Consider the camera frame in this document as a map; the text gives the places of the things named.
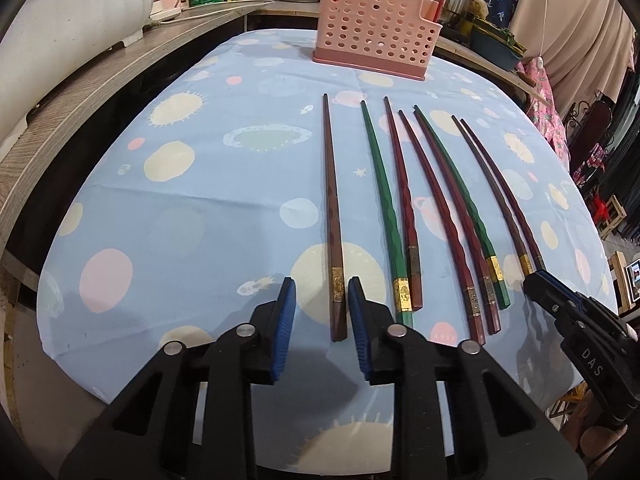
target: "beige curtain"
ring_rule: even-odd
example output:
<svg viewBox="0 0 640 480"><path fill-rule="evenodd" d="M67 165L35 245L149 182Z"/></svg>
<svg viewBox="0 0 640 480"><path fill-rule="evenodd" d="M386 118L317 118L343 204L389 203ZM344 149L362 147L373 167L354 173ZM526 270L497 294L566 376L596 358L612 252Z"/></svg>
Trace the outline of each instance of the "beige curtain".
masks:
<svg viewBox="0 0 640 480"><path fill-rule="evenodd" d="M545 0L520 0L510 29L527 59L542 56L562 117L597 91L617 100L634 36L617 0L546 0L546 22Z"/></svg>

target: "green chopstick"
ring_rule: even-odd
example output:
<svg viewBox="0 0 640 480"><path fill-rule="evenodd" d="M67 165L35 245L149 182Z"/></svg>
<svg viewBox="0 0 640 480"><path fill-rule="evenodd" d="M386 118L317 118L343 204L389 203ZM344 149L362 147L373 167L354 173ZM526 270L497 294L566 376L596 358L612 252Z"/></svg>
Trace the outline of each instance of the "green chopstick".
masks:
<svg viewBox="0 0 640 480"><path fill-rule="evenodd" d="M425 122L427 118L424 116L418 105L414 106L415 111L421 115ZM498 301L498 307L501 310L504 310L511 304L511 300L509 299L509 293L507 292L507 286L504 283L504 277L502 275L502 269L500 268L500 263L498 262L498 257L495 255L494 245L491 243L489 235L486 232L486 228L484 227L484 222L480 218L480 213L478 212L478 208L476 204L474 204L471 199L471 195L469 190L466 188L465 181L462 179L462 176L458 173L458 168L451 160L449 153L444 147L443 143L438 138L438 135L433 131L433 140L435 140L436 144L440 148L442 155L444 156L445 161L451 173L453 174L453 178L458 185L458 189L460 190L460 194L462 195L463 200L465 201L466 211L469 213L471 217L471 221L474 224L474 228L476 230L476 234L478 235L478 239L480 240L480 247L482 249L482 255L487 262L489 267L489 272L491 272L491 281L494 283L494 291L495 297Z"/></svg>
<svg viewBox="0 0 640 480"><path fill-rule="evenodd" d="M386 250L389 257L391 278L393 280L396 322L412 328L414 326L414 317L412 313L411 295L409 293L409 277L404 260L402 239L400 238L400 231L398 230L398 220L391 199L391 189L389 188L389 182L386 178L385 165L382 162L380 147L378 146L376 133L371 123L369 111L367 110L367 104L361 101L360 106L362 107L362 116L364 117L364 123L367 128L369 148L371 150L371 158L373 159L374 172L376 173L376 183L378 185L378 195L380 197L380 205L382 206Z"/></svg>

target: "tablecloth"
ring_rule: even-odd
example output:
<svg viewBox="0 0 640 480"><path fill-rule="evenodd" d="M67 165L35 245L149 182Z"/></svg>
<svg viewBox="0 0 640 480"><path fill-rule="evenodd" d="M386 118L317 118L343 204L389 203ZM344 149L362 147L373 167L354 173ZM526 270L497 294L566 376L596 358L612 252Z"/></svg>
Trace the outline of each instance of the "tablecloth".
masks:
<svg viewBox="0 0 640 480"><path fill-rule="evenodd" d="M500 167L548 270L610 307L616 302L578 190L546 140L496 86L435 58L424 82L316 64L314 44L309 30L241 34L132 121L60 225L40 279L38 326L45 352L109 402L163 343L214 340L246 322L256 305L274 300L291 276L298 310L286 368L275 386L254 387L258 464L316 474L376 472L389 466L393 388L364 381L353 337L334 344L329 337L324 92L345 274L361 277L369 299L392 303L360 100L372 114L398 208L383 104L388 96L394 110L411 118L413 105L420 105L466 181L512 301L500 313L502 331L488 336L485 348L539 406L580 377L559 349L552 318L524 298L504 219L452 113L474 127ZM424 308L414 315L415 328L455 345L468 338L456 273L433 194L399 128L422 262Z"/></svg>

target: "brown chopstick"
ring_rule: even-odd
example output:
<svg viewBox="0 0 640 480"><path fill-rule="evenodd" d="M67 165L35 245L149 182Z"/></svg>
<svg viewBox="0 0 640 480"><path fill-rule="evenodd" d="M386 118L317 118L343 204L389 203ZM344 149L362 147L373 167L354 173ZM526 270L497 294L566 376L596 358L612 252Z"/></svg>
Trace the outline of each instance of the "brown chopstick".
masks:
<svg viewBox="0 0 640 480"><path fill-rule="evenodd" d="M478 296L476 295L476 287L474 285L473 277L466 265L465 250L462 248L462 244L458 238L458 230L451 219L451 212L449 211L449 206L444 198L444 194L440 189L438 179L433 172L433 168L431 167L427 156L424 154L424 150L422 149L418 138L415 136L415 132L412 129L411 124L409 124L409 121L402 110L398 113L402 119L402 124L404 124L404 127L409 134L415 153L418 156L418 160L420 161L420 165L424 171L424 176L427 178L427 182L433 192L433 198L436 202L436 206L438 207L438 212L442 218L442 224L444 226L444 231L447 234L447 239L449 240L449 247L451 249L456 273L458 274L458 281L460 282L460 288L462 290L462 297L465 303L471 339L476 341L478 344L483 345L485 343L484 327L482 326Z"/></svg>
<svg viewBox="0 0 640 480"><path fill-rule="evenodd" d="M335 179L334 144L331 137L329 97L322 96L324 112L324 173L326 177L327 261L329 264L329 323L331 341L347 339L347 303L344 295L344 264L338 188Z"/></svg>
<svg viewBox="0 0 640 480"><path fill-rule="evenodd" d="M406 266L409 274L409 292L413 311L416 312L422 308L422 273L420 271L420 253L418 252L418 233L415 230L414 208L412 207L411 190L409 190L409 179L406 175L404 158L402 158L400 138L398 137L396 121L394 120L388 97L385 97L385 108L386 119L389 122L391 144L394 148L396 178L398 179L400 191L400 211L404 230L404 254L406 255Z"/></svg>
<svg viewBox="0 0 640 480"><path fill-rule="evenodd" d="M484 155L484 158L489 164L489 167L491 167L492 171L494 172L496 180L500 184L500 187L502 188L504 195L507 197L507 200L511 205L511 209L513 209L514 215L516 215L516 218L518 219L518 223L520 224L520 228L522 229L524 238L527 241L527 245L529 246L529 251L531 251L531 254L533 256L533 261L536 263L536 267L538 268L538 270L545 270L546 267L545 267L544 260L542 259L542 254L540 253L540 248L536 243L536 239L533 237L533 233L531 232L531 227L529 227L529 224L527 223L527 219L524 217L524 214L522 213L522 209L520 209L520 205L518 204L516 197L513 195L513 191L511 191L509 184L507 184L507 181L502 176L502 172L500 171L498 166L496 166L496 163L491 158L491 155L489 155L489 152L486 150L486 148L482 145L482 142L480 142L480 140L478 139L478 136L476 136L476 133L471 129L471 126L469 126L464 119L461 119L460 122L462 122L462 125L466 128L468 134L474 140L476 146L478 146L478 148ZM531 267L531 262L529 261L529 257L526 254L525 256L526 256L526 261L521 260L520 265L524 267L528 267L529 272L527 274L530 274L533 272L533 267Z"/></svg>
<svg viewBox="0 0 640 480"><path fill-rule="evenodd" d="M471 137L469 136L466 128L462 124L460 124L460 121L456 116L451 116L451 118L456 123L456 126L460 130L460 133L462 134L462 136L465 138L466 143L468 144L469 148L471 149L471 152L474 154L474 157L478 162L478 166L480 166L480 169L484 173L484 177L489 183L489 187L491 187L491 190L494 192L494 196L498 203L498 207L500 208L502 217L504 218L504 221L507 224L507 229L509 230L509 234L511 235L511 239L513 240L513 245L516 249L516 253L518 254L518 259L520 260L520 265L522 266L522 272L524 273L525 276L527 276L533 270L531 267L531 262L529 261L527 247L524 245L524 240L522 240L522 236L520 236L520 230L518 229L516 222L513 220L513 215L511 214L511 210L509 209L509 206L507 205L507 202L504 199L504 195L500 191L500 188L498 187L498 183L495 181L493 173L491 172L486 162L484 161L484 158L482 158L482 155L478 151L478 147L471 140Z"/></svg>
<svg viewBox="0 0 640 480"><path fill-rule="evenodd" d="M458 185L456 184L456 179L453 176L451 168L447 164L439 145L434 140L436 133L433 131L429 121L419 113L418 110L414 112L414 116L424 133L424 137L429 143L429 147L431 148L433 155L438 161L438 166L440 167L440 171L442 172L444 180L447 183L447 187L449 188L449 192L451 193L454 206L458 212L458 217L462 222L462 230L465 233L466 241L469 245L469 251L471 252L471 259L473 260L474 267L476 268L476 277L478 278L480 293L482 294L482 302L484 303L486 325L489 329L489 334L496 334L500 332L501 328L500 314L498 313L498 301L495 297L494 283L491 279L489 266L482 254L482 247L480 246L478 234L476 233L471 217L466 210L465 200L458 189Z"/></svg>

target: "pink plastic basket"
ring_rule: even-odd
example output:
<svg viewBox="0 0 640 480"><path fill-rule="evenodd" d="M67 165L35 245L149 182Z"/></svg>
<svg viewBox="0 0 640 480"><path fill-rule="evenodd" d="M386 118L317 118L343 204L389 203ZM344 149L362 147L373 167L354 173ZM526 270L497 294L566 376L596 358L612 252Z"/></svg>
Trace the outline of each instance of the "pink plastic basket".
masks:
<svg viewBox="0 0 640 480"><path fill-rule="evenodd" d="M434 0L320 0L314 61L424 81L441 25Z"/></svg>

